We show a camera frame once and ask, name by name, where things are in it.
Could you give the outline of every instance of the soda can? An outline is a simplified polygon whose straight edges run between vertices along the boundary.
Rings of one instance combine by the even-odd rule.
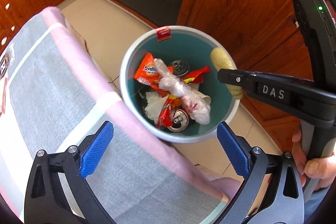
[[[189,116],[182,109],[172,109],[170,111],[170,117],[173,121],[173,125],[168,127],[168,129],[172,132],[181,132],[184,130],[189,124]]]
[[[183,60],[176,60],[174,62],[171,62],[169,66],[174,67],[173,74],[176,75],[177,77],[184,76],[190,71],[189,64]]]

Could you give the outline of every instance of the blue textured pad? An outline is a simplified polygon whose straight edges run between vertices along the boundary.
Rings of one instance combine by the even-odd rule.
[[[113,138],[113,131],[113,124],[108,122],[82,156],[79,171],[84,179],[96,170],[101,157]]]
[[[247,179],[250,174],[249,159],[224,123],[217,127],[217,138],[237,175]]]

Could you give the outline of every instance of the metal screw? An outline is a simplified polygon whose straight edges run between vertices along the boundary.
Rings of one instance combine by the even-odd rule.
[[[38,157],[42,157],[44,155],[44,150],[40,150],[37,152]]]
[[[284,155],[285,155],[285,157],[288,158],[288,159],[290,159],[290,158],[292,157],[292,154],[291,154],[290,152],[288,152],[288,151],[286,151],[286,152],[284,153]]]
[[[253,147],[253,152],[256,153],[256,154],[261,154],[261,148],[260,147]]]
[[[75,153],[75,152],[77,151],[77,147],[76,147],[75,145],[70,146],[70,147],[68,148],[68,151],[69,151],[69,153]]]

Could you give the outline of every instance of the blue sleeve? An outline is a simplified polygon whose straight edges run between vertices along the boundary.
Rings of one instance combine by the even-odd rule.
[[[321,189],[319,191],[314,192],[311,195],[310,200],[308,200],[304,204],[304,221],[306,222],[308,218],[312,215],[312,213],[317,209],[317,207],[320,205],[321,201],[327,194],[330,186],[324,189]]]

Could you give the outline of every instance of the ovaltine logo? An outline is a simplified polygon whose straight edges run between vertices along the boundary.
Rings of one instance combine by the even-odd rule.
[[[146,75],[148,76],[155,76],[158,71],[156,70],[155,66],[153,63],[148,63],[143,70],[146,72]]]

